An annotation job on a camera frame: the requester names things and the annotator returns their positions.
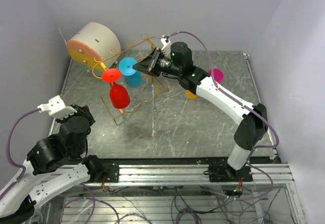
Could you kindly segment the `yellow plastic wine glass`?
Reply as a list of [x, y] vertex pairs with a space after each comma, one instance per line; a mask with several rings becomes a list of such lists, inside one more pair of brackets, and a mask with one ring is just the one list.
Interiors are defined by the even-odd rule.
[[194, 94], [194, 93], [192, 93], [192, 92], [189, 91], [189, 90], [186, 90], [186, 91], [185, 91], [185, 95], [186, 95], [186, 97], [189, 98], [189, 99], [196, 99], [196, 98], [198, 97], [197, 94]]

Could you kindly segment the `magenta plastic wine glass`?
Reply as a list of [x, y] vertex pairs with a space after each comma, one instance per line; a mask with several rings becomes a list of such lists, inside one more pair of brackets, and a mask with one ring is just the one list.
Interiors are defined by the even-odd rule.
[[224, 79], [224, 73], [217, 68], [210, 69], [208, 71], [210, 76], [213, 76], [217, 83], [221, 84]]

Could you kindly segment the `blue plastic wine glass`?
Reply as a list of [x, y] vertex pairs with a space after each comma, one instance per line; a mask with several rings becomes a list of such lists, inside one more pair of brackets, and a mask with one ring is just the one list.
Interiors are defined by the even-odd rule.
[[135, 70], [133, 66], [137, 61], [132, 57], [125, 57], [119, 63], [119, 70], [128, 87], [138, 88], [142, 85], [142, 75], [139, 71]]

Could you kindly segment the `red plastic wine glass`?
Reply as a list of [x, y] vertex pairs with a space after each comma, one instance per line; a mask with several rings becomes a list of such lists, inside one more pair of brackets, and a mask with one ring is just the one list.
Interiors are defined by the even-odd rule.
[[109, 97], [113, 107], [116, 109], [124, 109], [131, 102], [126, 88], [117, 83], [117, 81], [121, 78], [121, 75], [121, 71], [116, 68], [107, 69], [102, 74], [102, 80], [111, 84]]

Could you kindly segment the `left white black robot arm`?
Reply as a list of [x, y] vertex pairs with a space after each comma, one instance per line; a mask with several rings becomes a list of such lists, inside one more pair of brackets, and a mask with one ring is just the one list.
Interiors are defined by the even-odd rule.
[[72, 104], [55, 115], [59, 132], [39, 140], [1, 190], [1, 223], [23, 223], [47, 202], [81, 183], [98, 182], [104, 167], [87, 152], [87, 136], [95, 123], [89, 107]]

